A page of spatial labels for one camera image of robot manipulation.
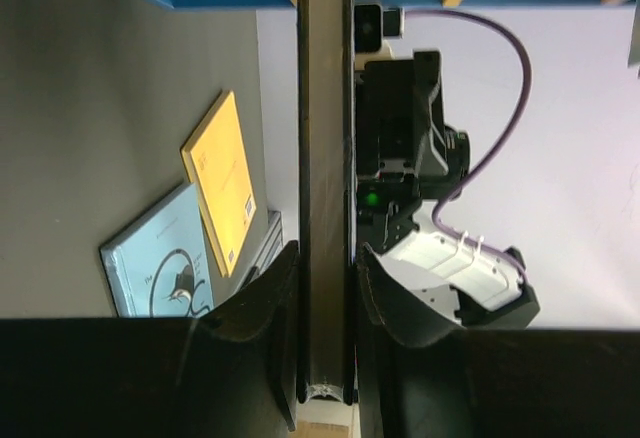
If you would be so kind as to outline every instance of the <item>gray surface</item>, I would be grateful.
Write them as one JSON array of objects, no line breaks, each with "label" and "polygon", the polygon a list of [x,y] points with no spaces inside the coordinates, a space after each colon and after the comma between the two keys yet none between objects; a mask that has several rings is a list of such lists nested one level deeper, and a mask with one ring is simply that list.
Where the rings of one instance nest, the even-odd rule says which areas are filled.
[{"label": "gray surface", "polygon": [[183,179],[179,147],[235,90],[267,228],[254,12],[177,14],[143,0],[0,0],[0,316],[113,313],[98,245]]}]

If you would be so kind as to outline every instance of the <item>white wall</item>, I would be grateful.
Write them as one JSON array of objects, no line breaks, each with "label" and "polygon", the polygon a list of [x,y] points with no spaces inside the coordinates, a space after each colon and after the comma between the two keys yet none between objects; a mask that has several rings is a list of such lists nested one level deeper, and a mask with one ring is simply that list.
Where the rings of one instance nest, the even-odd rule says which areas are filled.
[{"label": "white wall", "polygon": [[[521,37],[534,88],[513,139],[444,220],[523,251],[537,325],[640,325],[640,81],[625,66],[633,10],[478,11]],[[295,236],[295,15],[260,12],[258,23],[268,199]],[[399,57],[440,49],[445,119],[469,131],[477,161],[517,99],[509,45],[474,25],[412,18],[392,46]]]},{"label": "white wall", "polygon": [[298,230],[298,54],[295,10],[257,12],[267,203],[285,243]]}]

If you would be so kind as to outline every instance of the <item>green led light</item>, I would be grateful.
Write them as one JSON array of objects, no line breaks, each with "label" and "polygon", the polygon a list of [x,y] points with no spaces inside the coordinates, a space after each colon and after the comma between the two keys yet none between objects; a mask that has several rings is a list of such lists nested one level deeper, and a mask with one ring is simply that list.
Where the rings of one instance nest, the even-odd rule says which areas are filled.
[{"label": "green led light", "polygon": [[375,193],[369,193],[365,198],[365,201],[369,206],[376,206],[378,203],[380,203],[380,197]]}]

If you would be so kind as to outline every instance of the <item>robotic arm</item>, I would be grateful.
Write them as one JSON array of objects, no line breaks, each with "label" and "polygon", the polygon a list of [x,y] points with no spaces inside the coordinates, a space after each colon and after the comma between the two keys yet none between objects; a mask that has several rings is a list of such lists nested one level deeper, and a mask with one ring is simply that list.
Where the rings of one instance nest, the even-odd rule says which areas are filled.
[{"label": "robotic arm", "polygon": [[482,237],[472,246],[466,233],[456,238],[414,219],[424,201],[445,198],[469,173],[469,135],[444,121],[440,53],[393,59],[383,36],[401,34],[402,10],[359,5],[354,16],[358,241],[444,280],[457,309],[438,309],[422,286],[412,291],[462,325],[526,327],[539,305],[518,250],[504,259]]}]

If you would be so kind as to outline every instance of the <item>illustration on book cover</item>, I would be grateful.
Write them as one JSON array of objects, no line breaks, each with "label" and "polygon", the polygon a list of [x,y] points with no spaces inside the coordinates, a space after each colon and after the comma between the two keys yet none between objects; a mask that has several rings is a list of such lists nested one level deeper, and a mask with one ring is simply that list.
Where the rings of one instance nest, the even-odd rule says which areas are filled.
[{"label": "illustration on book cover", "polygon": [[162,315],[184,315],[198,317],[211,311],[207,304],[208,294],[200,278],[202,254],[193,260],[185,250],[171,251],[158,266],[154,275],[145,282],[150,284],[149,315],[157,316],[154,310],[162,309]]}]

